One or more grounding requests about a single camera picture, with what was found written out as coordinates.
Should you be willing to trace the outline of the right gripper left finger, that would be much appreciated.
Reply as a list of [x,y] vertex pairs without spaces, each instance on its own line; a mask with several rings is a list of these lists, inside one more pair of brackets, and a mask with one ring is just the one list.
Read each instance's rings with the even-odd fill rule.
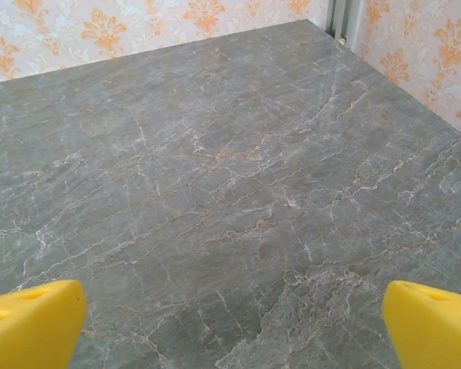
[[87,312],[76,280],[0,295],[0,369],[67,368]]

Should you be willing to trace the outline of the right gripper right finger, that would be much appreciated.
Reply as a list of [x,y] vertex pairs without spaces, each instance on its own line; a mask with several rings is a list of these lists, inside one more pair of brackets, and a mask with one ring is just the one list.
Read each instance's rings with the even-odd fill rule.
[[461,294],[392,281],[382,312],[402,368],[461,368]]

